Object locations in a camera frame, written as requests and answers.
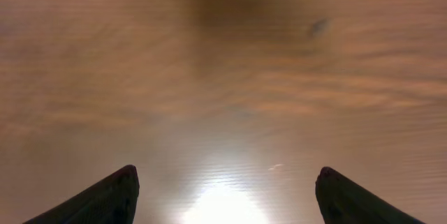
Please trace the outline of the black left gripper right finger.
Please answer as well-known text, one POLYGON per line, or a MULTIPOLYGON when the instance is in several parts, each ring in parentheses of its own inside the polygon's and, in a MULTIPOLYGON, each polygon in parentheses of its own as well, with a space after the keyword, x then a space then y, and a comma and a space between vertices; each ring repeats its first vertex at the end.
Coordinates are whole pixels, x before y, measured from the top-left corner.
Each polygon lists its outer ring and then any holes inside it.
POLYGON ((315 194, 325 224, 425 224, 331 167, 322 167, 315 194))

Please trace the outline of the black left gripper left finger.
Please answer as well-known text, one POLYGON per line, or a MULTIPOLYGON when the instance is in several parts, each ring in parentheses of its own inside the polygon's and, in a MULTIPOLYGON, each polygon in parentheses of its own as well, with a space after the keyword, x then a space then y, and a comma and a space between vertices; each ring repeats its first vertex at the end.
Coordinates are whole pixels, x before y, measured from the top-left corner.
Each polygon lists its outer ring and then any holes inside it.
POLYGON ((139 189, 136 167, 125 165, 24 224, 132 224, 139 189))

